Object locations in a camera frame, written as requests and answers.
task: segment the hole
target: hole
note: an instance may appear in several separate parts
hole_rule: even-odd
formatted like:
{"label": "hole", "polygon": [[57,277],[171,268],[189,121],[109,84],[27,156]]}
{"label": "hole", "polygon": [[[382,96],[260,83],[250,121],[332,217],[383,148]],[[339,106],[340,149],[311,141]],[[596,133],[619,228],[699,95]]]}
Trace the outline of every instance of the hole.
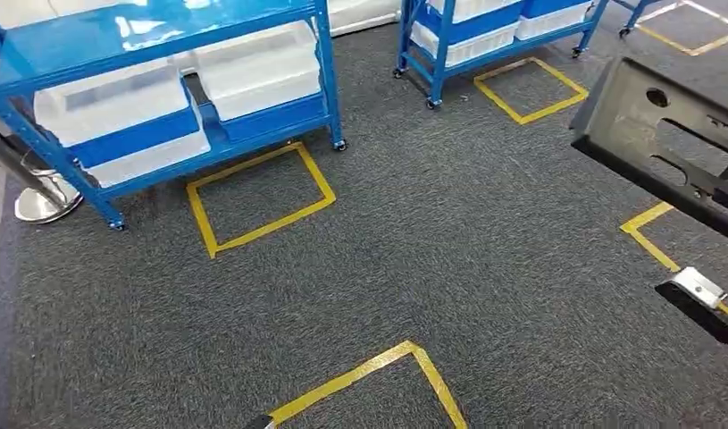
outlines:
{"label": "hole", "polygon": [[648,100],[650,100],[650,103],[653,103],[658,107],[669,106],[669,97],[666,96],[666,93],[664,91],[658,88],[648,89],[648,92],[645,95],[648,96]]}
{"label": "hole", "polygon": [[659,156],[650,157],[650,170],[673,185],[684,186],[687,183],[687,175],[684,174],[682,169]]}
{"label": "hole", "polygon": [[714,176],[721,175],[728,167],[728,149],[678,122],[670,119],[659,122],[657,138],[664,147]]}

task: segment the shelf frame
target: shelf frame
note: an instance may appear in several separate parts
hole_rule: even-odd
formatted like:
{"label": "shelf frame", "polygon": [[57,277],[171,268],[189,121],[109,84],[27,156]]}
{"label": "shelf frame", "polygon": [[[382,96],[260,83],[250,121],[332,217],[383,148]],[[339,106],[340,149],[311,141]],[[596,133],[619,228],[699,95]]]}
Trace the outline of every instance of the shelf frame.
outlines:
{"label": "shelf frame", "polygon": [[[66,25],[73,25],[78,17],[56,18],[48,23],[30,24],[29,26],[9,29],[0,33],[0,118],[17,134],[35,153],[46,161],[52,168],[58,171],[77,191],[79,191],[97,212],[104,218],[106,223],[114,229],[121,230],[125,227],[124,217],[117,210],[112,200],[114,198],[139,191],[155,185],[162,181],[190,174],[202,168],[218,164],[234,157],[244,156],[256,150],[281,143],[283,140],[291,139],[297,135],[321,127],[327,127],[330,131],[331,145],[336,150],[343,150],[346,141],[342,136],[340,125],[338,88],[334,73],[332,58],[332,44],[330,34],[330,22],[327,11],[326,0],[269,0],[261,4],[297,4],[298,7],[288,7],[284,10],[274,8],[271,13],[258,13],[244,21],[215,25],[213,29],[195,31],[193,34],[183,37],[164,40],[161,43],[153,43],[137,50],[129,52],[118,52],[113,55],[99,56],[91,61],[82,61],[80,58],[73,63],[67,61],[59,64],[45,73],[23,73],[14,76],[9,71],[17,70],[17,65],[25,69],[25,62],[29,64],[26,57],[20,58],[10,38],[22,38],[29,34],[40,34],[42,27],[61,28],[63,22]],[[152,61],[158,58],[168,57],[177,53],[185,52],[200,46],[217,43],[229,38],[236,38],[252,32],[269,29],[288,22],[315,20],[318,31],[318,43],[316,55],[319,59],[320,83],[322,92],[323,113],[312,119],[301,122],[293,122],[292,118],[286,121],[278,121],[276,128],[270,132],[264,132],[254,136],[246,136],[240,141],[230,141],[226,132],[218,122],[213,105],[210,103],[201,104],[200,109],[204,121],[202,123],[205,135],[208,137],[211,150],[200,156],[189,158],[180,163],[168,165],[156,171],[140,175],[123,183],[116,184],[109,188],[100,188],[94,179],[83,171],[79,161],[63,147],[56,137],[46,132],[31,117],[29,108],[21,104],[30,100],[34,92],[51,88],[56,85],[80,80],[104,72],[118,70],[131,65]],[[36,43],[51,43],[50,39]],[[284,105],[267,109],[269,113],[281,114]]]}
{"label": "shelf frame", "polygon": [[[528,40],[514,38],[514,43],[509,46],[501,47],[500,49],[452,67],[446,66],[446,59],[448,57],[449,35],[453,27],[455,27],[455,24],[453,24],[453,15],[456,10],[456,0],[447,0],[445,2],[441,27],[438,35],[439,44],[437,57],[421,46],[416,45],[415,42],[411,40],[411,31],[416,20],[416,14],[419,12],[420,8],[425,7],[425,3],[426,0],[403,0],[403,19],[401,20],[400,31],[398,33],[398,51],[394,75],[399,77],[403,75],[409,67],[413,68],[417,74],[426,81],[428,86],[427,106],[429,108],[434,108],[442,105],[442,88],[446,79],[456,76],[457,74],[480,68],[489,63],[494,63],[519,55],[523,52],[531,51],[536,47],[546,45],[559,40],[560,38],[581,33],[582,39],[580,40],[579,45],[573,49],[573,57],[578,58],[579,55],[590,45],[592,35],[600,23],[603,12],[606,10],[608,0],[601,0],[598,5],[595,6],[595,12],[593,12],[585,22],[574,24],[556,31],[551,31],[542,36],[530,38]],[[421,58],[423,58],[423,61],[420,61],[419,58],[411,54],[412,48],[415,52],[419,53]],[[430,66],[431,71],[429,71],[423,63],[427,63],[427,65]]]}

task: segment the storage bin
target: storage bin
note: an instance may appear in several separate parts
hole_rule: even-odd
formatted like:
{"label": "storage bin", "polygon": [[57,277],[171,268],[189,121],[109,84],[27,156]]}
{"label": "storage bin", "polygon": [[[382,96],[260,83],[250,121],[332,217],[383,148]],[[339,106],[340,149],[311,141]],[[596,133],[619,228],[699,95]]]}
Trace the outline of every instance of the storage bin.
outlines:
{"label": "storage bin", "polygon": [[550,31],[579,24],[584,22],[589,8],[590,2],[587,2],[538,16],[537,18],[522,17],[519,22],[519,30],[516,31],[516,37],[520,40],[527,40],[542,36]]}
{"label": "storage bin", "polygon": [[[505,28],[519,21],[524,3],[516,1],[490,13],[484,13],[476,18],[453,24],[448,34],[450,45],[477,38],[497,29]],[[439,35],[442,26],[442,15],[430,5],[425,5],[416,15],[416,21],[428,28],[433,34]]]}
{"label": "storage bin", "polygon": [[522,15],[527,18],[536,18],[582,3],[590,4],[592,0],[524,0]]}
{"label": "storage bin", "polygon": [[319,63],[310,62],[276,80],[265,80],[254,86],[235,88],[226,96],[213,97],[211,101],[219,119],[228,121],[288,101],[311,96],[322,91],[319,83]]}
{"label": "storage bin", "polygon": [[316,94],[278,105],[277,109],[254,112],[222,123],[231,141],[260,136],[276,130],[276,123],[301,123],[311,121],[325,113],[324,97]]}
{"label": "storage bin", "polygon": [[316,36],[293,22],[196,50],[198,76],[222,121],[320,92]]}
{"label": "storage bin", "polygon": [[0,26],[13,29],[58,17],[48,0],[0,0]]}
{"label": "storage bin", "polygon": [[131,155],[88,168],[101,188],[109,188],[160,168],[185,161],[211,150],[202,129],[185,137],[150,147]]}
{"label": "storage bin", "polygon": [[177,68],[155,60],[35,94],[37,122],[65,147],[189,107]]}
{"label": "storage bin", "polygon": [[200,47],[195,52],[198,75],[212,100],[279,80],[298,66],[317,62],[316,36],[304,21]]}
{"label": "storage bin", "polygon": [[201,128],[193,101],[190,103],[186,109],[79,143],[69,151],[83,167],[90,168],[185,137]]}
{"label": "storage bin", "polygon": [[[522,0],[456,0],[456,9],[453,11],[453,22],[463,22],[471,18],[496,11]],[[429,0],[440,14],[445,10],[445,0]]]}
{"label": "storage bin", "polygon": [[332,36],[395,22],[400,0],[329,0]]}
{"label": "storage bin", "polygon": [[[487,34],[448,46],[448,57],[445,61],[445,65],[447,67],[452,67],[473,58],[488,54],[500,49],[501,47],[511,45],[514,43],[514,33],[516,33],[516,28],[518,26],[519,23],[514,22]],[[411,39],[416,45],[421,46],[429,52],[432,59],[437,57],[439,40],[430,29],[424,27],[419,22],[414,22],[414,26],[411,31]]]}
{"label": "storage bin", "polygon": [[139,3],[139,0],[48,0],[59,16],[93,11],[117,4],[135,4],[136,2]]}

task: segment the white plastic bin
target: white plastic bin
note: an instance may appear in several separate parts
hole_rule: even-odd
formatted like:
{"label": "white plastic bin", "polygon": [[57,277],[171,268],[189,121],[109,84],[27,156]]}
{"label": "white plastic bin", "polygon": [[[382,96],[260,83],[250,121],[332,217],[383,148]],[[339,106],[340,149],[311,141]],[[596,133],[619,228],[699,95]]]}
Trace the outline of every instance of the white plastic bin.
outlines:
{"label": "white plastic bin", "polygon": [[45,89],[35,94],[35,118],[70,147],[188,108],[177,68],[167,60]]}
{"label": "white plastic bin", "polygon": [[48,0],[0,0],[0,26],[13,29],[58,17]]}
{"label": "white plastic bin", "polygon": [[135,4],[136,0],[48,0],[48,2],[59,16],[66,16],[116,6],[117,4]]}
{"label": "white plastic bin", "polygon": [[292,22],[196,50],[198,76],[222,121],[321,91],[316,36]]}
{"label": "white plastic bin", "polygon": [[589,8],[590,2],[587,2],[538,16],[537,18],[525,18],[522,16],[519,23],[519,30],[516,31],[516,37],[521,40],[527,40],[542,36],[550,31],[579,24],[584,22]]}
{"label": "white plastic bin", "polygon": [[204,154],[210,149],[211,146],[208,144],[203,130],[199,130],[185,137],[96,165],[88,168],[87,172],[98,180],[101,188],[109,188],[193,156]]}
{"label": "white plastic bin", "polygon": [[[514,33],[519,26],[518,22],[496,29],[476,38],[470,38],[448,46],[448,57],[445,61],[447,67],[458,65],[478,56],[485,55],[501,47],[514,43]],[[428,28],[419,22],[414,22],[411,31],[411,39],[429,52],[432,57],[437,57],[439,39]]]}
{"label": "white plastic bin", "polygon": [[329,0],[332,36],[395,22],[400,0]]}
{"label": "white plastic bin", "polygon": [[279,80],[267,80],[253,87],[241,88],[228,96],[212,98],[213,106],[222,121],[239,118],[275,105],[281,105],[322,90],[319,83],[319,64],[307,64]]}
{"label": "white plastic bin", "polygon": [[[446,0],[429,0],[429,3],[442,14],[445,10]],[[490,13],[510,4],[522,0],[456,0],[456,9],[453,11],[453,22],[462,22],[471,18]]]}

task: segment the shelf leg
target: shelf leg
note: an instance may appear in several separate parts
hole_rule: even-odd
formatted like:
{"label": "shelf leg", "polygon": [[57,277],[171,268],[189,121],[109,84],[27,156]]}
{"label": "shelf leg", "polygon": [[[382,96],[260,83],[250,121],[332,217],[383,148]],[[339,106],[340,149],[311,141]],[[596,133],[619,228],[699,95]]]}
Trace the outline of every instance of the shelf leg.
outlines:
{"label": "shelf leg", "polygon": [[398,24],[400,31],[397,40],[397,60],[395,69],[403,72],[406,67],[406,59],[403,54],[408,52],[408,44],[411,39],[411,28],[414,25],[414,18],[417,9],[421,6],[419,0],[403,0],[400,9],[400,23]]}
{"label": "shelf leg", "polygon": [[342,137],[342,126],[340,125],[338,84],[334,72],[330,17],[327,14],[327,0],[316,0],[316,3],[316,25],[319,28],[317,55],[319,56],[319,62],[322,64],[322,85],[327,100],[327,112],[330,115],[332,148],[341,150],[346,146],[346,143]]}
{"label": "shelf leg", "polygon": [[446,78],[445,61],[448,59],[449,36],[453,27],[453,14],[455,11],[456,0],[447,0],[439,29],[437,58],[435,58],[434,69],[432,70],[432,84],[430,87],[430,96],[427,98],[427,106],[438,106],[442,104],[442,84]]}
{"label": "shelf leg", "polygon": [[113,208],[108,199],[100,196],[98,188],[92,185],[74,165],[66,149],[38,131],[30,121],[17,112],[11,102],[2,98],[0,98],[0,118],[38,156],[55,168],[90,204],[95,206],[110,227],[121,229],[124,226],[121,213]]}
{"label": "shelf leg", "polygon": [[642,13],[645,12],[645,8],[648,7],[648,4],[655,2],[655,0],[640,0],[640,2],[634,7],[634,12],[632,12],[632,16],[624,27],[626,29],[633,29],[634,26],[637,24],[637,20],[640,18],[640,16],[642,16]]}
{"label": "shelf leg", "polygon": [[574,49],[575,53],[577,51],[579,53],[584,52],[587,49],[587,46],[590,45],[590,40],[592,40],[592,35],[595,34],[595,29],[598,27],[598,24],[600,23],[600,18],[603,17],[603,12],[606,11],[607,5],[608,5],[608,0],[600,0],[600,2],[598,2],[598,8],[595,9],[595,13],[593,13],[592,18],[590,18],[590,26],[588,27],[588,29],[583,31],[582,41],[580,41],[579,46],[577,46]]}

